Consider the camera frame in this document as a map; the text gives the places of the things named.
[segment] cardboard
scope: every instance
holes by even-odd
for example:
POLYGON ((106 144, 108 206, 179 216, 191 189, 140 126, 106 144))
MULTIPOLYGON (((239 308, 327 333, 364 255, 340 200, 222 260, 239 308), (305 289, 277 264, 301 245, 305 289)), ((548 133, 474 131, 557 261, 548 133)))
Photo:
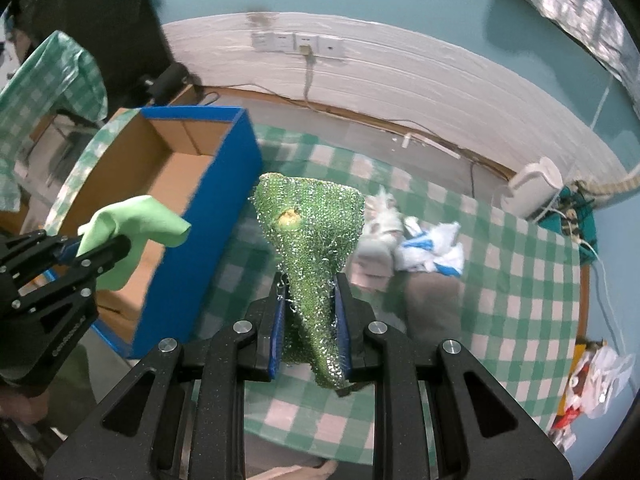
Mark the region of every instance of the cardboard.
POLYGON ((187 341, 200 303, 262 159, 248 116, 235 107, 142 108, 105 150, 73 201, 59 234, 111 203, 150 194, 192 224, 188 240, 148 242, 118 291, 98 291, 98 332, 139 358, 162 338, 187 341))

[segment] power socket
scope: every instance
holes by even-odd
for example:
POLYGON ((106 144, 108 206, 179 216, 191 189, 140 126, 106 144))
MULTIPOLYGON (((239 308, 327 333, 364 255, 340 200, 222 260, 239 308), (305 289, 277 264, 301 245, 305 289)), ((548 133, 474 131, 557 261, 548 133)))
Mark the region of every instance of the power socket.
POLYGON ((251 45, 258 52, 270 52, 274 49, 273 33, 264 30, 254 30, 251 33, 251 45))
POLYGON ((335 57, 344 59, 344 40, 333 36, 318 36, 318 50, 316 54, 321 57, 335 57))
POLYGON ((274 32, 273 49, 276 52, 289 52, 290 54, 295 53, 296 41, 293 32, 274 32))
POLYGON ((296 32, 296 47, 300 54, 302 54, 300 47, 305 45, 307 45, 314 54, 318 53, 318 37, 315 34, 296 32))

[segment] green sponge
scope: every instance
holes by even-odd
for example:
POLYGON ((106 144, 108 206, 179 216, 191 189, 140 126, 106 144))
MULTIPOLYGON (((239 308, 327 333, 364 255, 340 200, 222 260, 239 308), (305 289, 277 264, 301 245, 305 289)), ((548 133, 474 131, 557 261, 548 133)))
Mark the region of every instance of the green sponge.
POLYGON ((258 222, 281 257, 294 312, 287 317, 286 362, 308 362, 316 382, 341 388, 332 306, 334 276, 356 247, 364 196, 353 187, 266 173, 254 193, 258 222))

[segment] green cloth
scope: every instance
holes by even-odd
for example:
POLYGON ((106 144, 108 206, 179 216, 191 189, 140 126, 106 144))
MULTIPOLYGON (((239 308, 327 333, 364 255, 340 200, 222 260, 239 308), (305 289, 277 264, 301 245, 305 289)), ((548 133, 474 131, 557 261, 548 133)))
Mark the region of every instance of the green cloth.
POLYGON ((91 54, 57 30, 0 92, 0 210, 20 210, 18 151, 40 119, 59 109, 96 123, 107 115, 107 92, 91 54))
POLYGON ((333 278, 362 232, 364 196, 333 182, 266 173, 254 206, 289 279, 293 316, 287 316, 283 359, 311 364, 320 386, 344 387, 331 296, 333 278))
POLYGON ((126 235, 131 241, 129 254, 97 280, 98 289, 119 290, 140 263, 146 242, 153 240, 177 247, 187 239, 191 224, 149 195, 103 207, 88 224, 78 228, 82 241, 78 256, 105 243, 109 238, 126 235))

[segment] open box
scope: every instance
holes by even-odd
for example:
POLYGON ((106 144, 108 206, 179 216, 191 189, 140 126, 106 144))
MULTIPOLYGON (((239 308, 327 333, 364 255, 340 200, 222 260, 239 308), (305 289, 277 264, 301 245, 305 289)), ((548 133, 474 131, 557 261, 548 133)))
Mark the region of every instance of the open box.
POLYGON ((141 358, 162 338, 187 341, 261 167, 242 108, 142 108, 120 129, 73 197, 58 233, 75 236, 98 209, 143 194, 182 216, 191 231, 176 248, 149 241, 127 285, 96 294, 95 329, 119 354, 141 358))

